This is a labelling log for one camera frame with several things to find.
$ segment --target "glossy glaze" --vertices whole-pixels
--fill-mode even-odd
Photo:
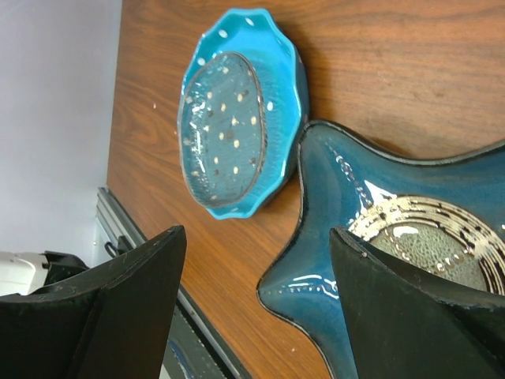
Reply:
[[[232,70],[221,62],[212,64],[220,54],[230,52],[239,53],[250,65],[253,82],[259,82],[259,86],[249,83],[247,88],[235,88],[238,81],[245,82],[239,80],[243,77],[240,65],[234,65],[238,68]],[[205,75],[202,67],[215,72]],[[194,81],[195,76],[202,81]],[[223,89],[224,81],[232,90],[219,89]],[[249,103],[250,107],[245,109],[244,91],[251,92],[252,88],[257,102]],[[214,94],[222,97],[219,103],[213,103]],[[189,112],[195,97],[200,98],[197,105],[204,111],[200,114],[195,110],[196,122]],[[202,35],[182,82],[179,110],[181,165],[191,194],[216,219],[250,217],[293,173],[296,166],[293,146],[309,113],[307,79],[300,56],[267,10],[230,9]],[[208,112],[223,117],[208,117]],[[220,141],[226,142],[224,130],[229,126],[241,129],[240,133],[234,132],[241,134],[240,139],[230,137],[230,150],[234,154],[227,153],[227,148],[221,148],[222,155],[211,154],[210,150],[219,152]],[[201,139],[198,142],[185,133],[188,128],[201,129],[200,136],[210,132],[215,135],[211,143],[202,144]],[[211,156],[203,159],[192,156],[192,148],[198,155],[205,155],[207,146]],[[231,173],[229,179],[215,179],[225,172]]]
[[[301,216],[292,239],[258,284],[261,303],[303,330],[333,377],[355,378],[352,351],[328,252],[328,232],[351,227],[367,208],[394,195],[457,205],[502,240],[503,143],[449,159],[411,160],[385,152],[342,126],[313,121],[298,153]]]

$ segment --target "blue glazed plate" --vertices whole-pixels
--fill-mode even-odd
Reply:
[[[308,120],[305,69],[265,9],[230,9],[202,35],[181,88],[181,166],[216,219],[246,218],[287,181]]]
[[[455,281],[469,277],[458,271],[464,267],[460,261],[473,262],[471,271],[481,262],[477,258],[503,258],[503,142],[464,156],[414,160],[386,152],[343,126],[312,121],[301,137],[298,164],[300,220],[292,239],[261,278],[257,294],[267,310],[309,336],[332,377],[357,378],[357,373],[331,267],[330,229],[345,227],[372,244],[385,243],[386,250],[391,245],[384,241],[385,231],[406,246],[410,243],[402,239],[406,236],[398,237],[391,228],[414,231],[422,238],[417,250],[407,253],[438,259],[442,266],[435,262],[433,268],[440,270],[434,273],[449,274]],[[437,256],[441,247],[454,241],[461,247],[458,257],[453,247],[448,262]],[[427,271],[432,263],[426,265]],[[498,283],[494,288],[490,284],[489,290],[500,293],[499,272],[495,279]]]

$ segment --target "white object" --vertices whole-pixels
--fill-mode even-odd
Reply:
[[[43,287],[48,268],[43,254],[0,252],[0,296],[31,294]]]
[[[166,371],[165,365],[161,365],[161,371],[159,372],[159,379],[170,379],[168,371]]]

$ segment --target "scalloped bowl rim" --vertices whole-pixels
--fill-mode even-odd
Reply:
[[[298,73],[297,57],[299,57],[297,48],[294,46],[294,44],[291,42],[291,40],[289,38],[287,38],[287,36],[285,36],[281,32],[281,30],[279,29],[279,27],[275,23],[274,19],[272,18],[270,12],[268,12],[268,10],[266,10],[265,8],[255,8],[255,9],[231,8],[231,9],[228,9],[221,16],[221,18],[219,18],[214,23],[214,25],[212,25],[212,27],[210,29],[208,29],[204,34],[202,34],[202,36],[200,37],[200,40],[198,41],[198,44],[196,45],[196,49],[193,53],[193,56],[191,57],[191,62],[189,63],[189,66],[188,66],[187,70],[185,71],[184,77],[182,78],[181,101],[184,101],[184,94],[185,94],[185,90],[186,90],[185,83],[188,80],[189,72],[193,69],[193,66],[197,64],[196,61],[198,59],[198,53],[200,51],[201,45],[205,42],[208,34],[216,32],[216,30],[219,28],[221,23],[224,22],[225,19],[227,19],[229,16],[232,16],[232,15],[237,15],[240,17],[251,17],[251,16],[255,16],[255,15],[263,16],[265,18],[265,20],[267,21],[268,25],[270,26],[271,30],[275,34],[275,36],[280,38],[282,40],[282,43],[288,47],[288,49],[290,51],[290,55],[293,57],[293,59],[292,59],[293,67],[291,68],[292,70],[291,70],[290,74],[291,74],[291,83],[293,83],[294,98],[296,99],[296,103],[297,103],[297,111],[298,111],[299,121],[298,121],[297,125],[295,125],[291,128],[290,134],[286,135],[286,140],[289,143],[286,144],[287,151],[283,151],[283,153],[284,153],[283,155],[286,158],[282,162],[282,167],[280,169],[279,178],[277,178],[269,186],[267,186],[266,190],[263,191],[261,193],[261,195],[259,195],[257,197],[257,199],[249,207],[249,210],[247,210],[245,212],[229,211],[226,213],[216,213],[215,211],[217,211],[219,209],[223,209],[223,208],[230,208],[230,207],[237,206],[243,201],[246,202],[247,201],[247,194],[245,195],[245,197],[241,201],[235,202],[231,205],[227,205],[226,207],[221,207],[221,208],[206,208],[206,207],[204,207],[217,220],[225,220],[225,219],[229,219],[229,218],[238,218],[238,219],[249,218],[254,213],[256,213],[258,208],[264,203],[264,201],[267,199],[267,197],[272,195],[282,185],[282,183],[284,182],[285,176],[286,176],[286,166],[287,166],[287,162],[290,158],[290,152],[292,151],[294,140],[295,140],[296,136],[298,135],[298,132],[300,129],[300,123],[302,121],[301,118],[303,117],[303,115],[301,114],[302,104],[301,104],[301,100],[300,100],[300,95],[298,93],[298,85],[297,85],[297,82],[298,82],[298,80],[297,80],[297,73]],[[180,140],[181,140],[181,134],[179,133],[179,143],[181,143]]]

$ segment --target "blue ceramic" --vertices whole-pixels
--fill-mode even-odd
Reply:
[[[380,241],[386,229],[396,225],[411,231],[420,226],[428,239],[418,240],[422,244],[414,253],[434,249],[436,254],[447,243],[440,242],[437,233],[454,229],[455,234],[447,235],[462,241],[460,253],[442,266],[435,264],[439,271],[434,273],[441,276],[454,273],[451,270],[460,267],[460,261],[471,261],[474,268],[482,261],[475,257],[483,254],[504,258],[500,256],[505,237],[503,142],[464,156],[414,160],[386,152],[340,125],[313,121],[301,137],[298,164],[300,221],[260,280],[257,293],[267,310],[309,336],[332,377],[356,378],[357,373],[331,267],[330,229],[345,227],[372,243],[387,245]],[[426,232],[426,226],[432,229]],[[500,293],[499,286],[490,285],[489,290]]]
[[[305,69],[265,9],[230,9],[202,35],[178,114],[181,166],[216,219],[246,218],[296,167],[307,121]]]

